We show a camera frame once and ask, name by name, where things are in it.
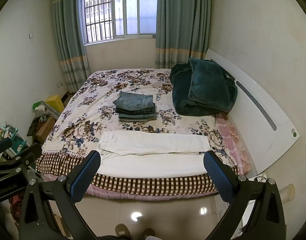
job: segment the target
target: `green curtain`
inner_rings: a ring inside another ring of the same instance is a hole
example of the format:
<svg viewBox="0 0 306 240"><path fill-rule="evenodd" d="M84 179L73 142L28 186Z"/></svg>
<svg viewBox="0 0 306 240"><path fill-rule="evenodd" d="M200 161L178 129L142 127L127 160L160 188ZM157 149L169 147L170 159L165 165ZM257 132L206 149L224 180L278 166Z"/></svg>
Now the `green curtain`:
<svg viewBox="0 0 306 240"><path fill-rule="evenodd" d="M83 42L81 0L52 0L55 39L61 69L70 93L75 93L91 75Z"/></svg>
<svg viewBox="0 0 306 240"><path fill-rule="evenodd" d="M208 49L211 0L157 0L156 68L172 68Z"/></svg>

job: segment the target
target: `window sill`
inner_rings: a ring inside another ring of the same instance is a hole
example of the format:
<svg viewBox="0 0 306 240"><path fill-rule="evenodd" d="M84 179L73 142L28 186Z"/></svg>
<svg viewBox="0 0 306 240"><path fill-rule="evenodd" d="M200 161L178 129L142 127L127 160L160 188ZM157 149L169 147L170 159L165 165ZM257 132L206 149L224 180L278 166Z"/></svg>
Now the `window sill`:
<svg viewBox="0 0 306 240"><path fill-rule="evenodd" d="M118 39L111 39L111 40L104 40L104 41L94 41L90 42L88 44L85 44L84 46L90 46L94 44L99 44L99 43L106 43L106 42L113 42L113 41L125 41L125 40L142 40L142 39L154 39L152 36L145 36L145 37L130 37L130 38L118 38Z"/></svg>

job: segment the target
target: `tile floor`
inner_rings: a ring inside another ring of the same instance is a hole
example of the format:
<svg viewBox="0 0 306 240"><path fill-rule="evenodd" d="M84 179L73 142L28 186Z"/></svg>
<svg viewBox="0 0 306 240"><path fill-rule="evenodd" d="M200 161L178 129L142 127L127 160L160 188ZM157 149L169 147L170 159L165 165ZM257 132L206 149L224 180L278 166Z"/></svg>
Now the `tile floor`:
<svg viewBox="0 0 306 240"><path fill-rule="evenodd" d="M53 212L59 214L54 202ZM151 227L163 240L204 240L218 222L213 196L171 201L107 200L86 195L76 207L98 236L115 235L115 226L125 224L136 240ZM200 215L200 209L207 212ZM133 212L142 217L135 222Z"/></svg>

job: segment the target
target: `brown checkered fabric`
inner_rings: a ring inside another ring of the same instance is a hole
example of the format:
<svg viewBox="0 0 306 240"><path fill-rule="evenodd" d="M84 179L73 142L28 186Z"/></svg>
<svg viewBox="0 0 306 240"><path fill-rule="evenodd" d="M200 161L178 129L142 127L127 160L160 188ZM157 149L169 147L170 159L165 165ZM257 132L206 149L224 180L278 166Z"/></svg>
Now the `brown checkered fabric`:
<svg viewBox="0 0 306 240"><path fill-rule="evenodd" d="M82 157L61 154L43 154L36 161L36 170L46 174L68 175L73 167L83 161ZM232 170L238 174L236 166ZM207 173L164 179L127 179L96 174L92 184L102 189L148 196L195 195L216 191Z"/></svg>

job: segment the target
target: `floral bedspread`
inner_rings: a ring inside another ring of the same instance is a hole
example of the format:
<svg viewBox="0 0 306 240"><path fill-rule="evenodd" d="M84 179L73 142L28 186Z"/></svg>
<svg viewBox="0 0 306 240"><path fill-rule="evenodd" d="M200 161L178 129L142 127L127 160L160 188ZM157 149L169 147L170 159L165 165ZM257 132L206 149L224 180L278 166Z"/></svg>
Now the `floral bedspread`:
<svg viewBox="0 0 306 240"><path fill-rule="evenodd" d="M218 131L215 116L191 117L175 112L169 74L168 69L121 69L92 74L57 120L42 147L42 157L53 156L57 160L48 160L49 165L60 169L64 156L83 158L95 150L102 132L137 130L207 136L210 146L223 163L236 166ZM157 119L146 123L119 122L113 101L120 90L153 95ZM39 165L38 169L46 172L50 167L47 169Z"/></svg>

